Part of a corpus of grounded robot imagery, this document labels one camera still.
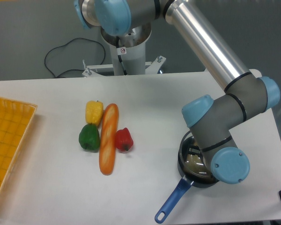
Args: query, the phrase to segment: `yellow tray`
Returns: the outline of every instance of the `yellow tray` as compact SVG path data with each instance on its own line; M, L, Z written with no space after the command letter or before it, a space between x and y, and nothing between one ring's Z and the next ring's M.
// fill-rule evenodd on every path
M37 105L0 97L0 192Z

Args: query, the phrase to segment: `metal bracket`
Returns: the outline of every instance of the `metal bracket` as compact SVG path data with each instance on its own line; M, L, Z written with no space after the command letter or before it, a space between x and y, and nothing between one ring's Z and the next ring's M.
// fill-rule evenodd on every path
M155 61L153 62L146 62L146 74L157 74L160 71L161 66L165 63L166 58L163 56L158 56ZM113 65L106 64L106 65L94 65L94 66L85 66L84 65L84 72L82 75L84 77L98 77L103 76L100 73L111 73L113 72Z

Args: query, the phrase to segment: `black cable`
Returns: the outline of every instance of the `black cable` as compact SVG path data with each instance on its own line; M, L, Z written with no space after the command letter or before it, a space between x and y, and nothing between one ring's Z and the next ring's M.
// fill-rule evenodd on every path
M67 72L70 72L70 71L84 71L83 69L69 69L69 70L66 70L65 72L62 72L61 74L59 74L58 76L56 76L48 67L47 67L47 64L46 64L46 59L47 59L47 56L49 55L50 52L52 52L53 50L57 49L57 48L62 48L62 47L66 47L68 44L70 44L71 42L73 41L76 41L76 40L85 40L85 41L90 41L90 42L94 42L96 44L99 44L102 48L103 48L103 51L104 51L104 57L103 57L103 60L102 62L100 63L100 65L103 64L104 60L105 60L105 57L106 57L106 51L105 51L105 48L104 46L100 43L100 42L97 42L97 41L94 41L94 40L90 40L90 39L86 39L86 38L83 38L83 37L77 37L77 38L74 38L73 40L69 41L68 43L66 43L65 45L62 45L62 46L58 46L58 47L55 47L53 49L51 49L45 56L45 59L44 59L44 64L45 64L45 67L46 69L54 76L54 78L65 78L63 77L62 75L67 73Z
M120 38L117 36L117 40L116 40L116 48L118 49L120 46ZM122 60L122 57L121 55L118 54L118 60L119 62L121 63L121 66L122 66L122 69L123 69L123 72L124 72L124 75L128 75L126 69L125 69L125 66L124 66L124 63L123 63L123 60Z

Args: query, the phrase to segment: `saucepan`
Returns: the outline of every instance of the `saucepan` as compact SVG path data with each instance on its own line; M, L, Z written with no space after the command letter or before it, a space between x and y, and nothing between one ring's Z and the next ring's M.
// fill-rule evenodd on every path
M165 221L190 187L207 188L218 182L212 173L204 166L203 156L200 153L194 137L188 137L190 134L191 132L189 131L184 135L179 146L178 171L182 178L155 215L155 221L159 224Z

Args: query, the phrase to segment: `white table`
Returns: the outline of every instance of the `white table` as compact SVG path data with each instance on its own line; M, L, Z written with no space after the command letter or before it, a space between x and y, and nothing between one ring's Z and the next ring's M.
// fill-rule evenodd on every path
M0 96L38 105L16 167L0 198L2 225L154 225L180 175L177 151L188 131L181 108L205 94L224 94L208 72L0 82ZM118 129L135 147L116 154L113 174L78 135L85 104L116 103ZM164 224L281 219L281 142L273 113L231 130L251 171L237 185L192 187Z

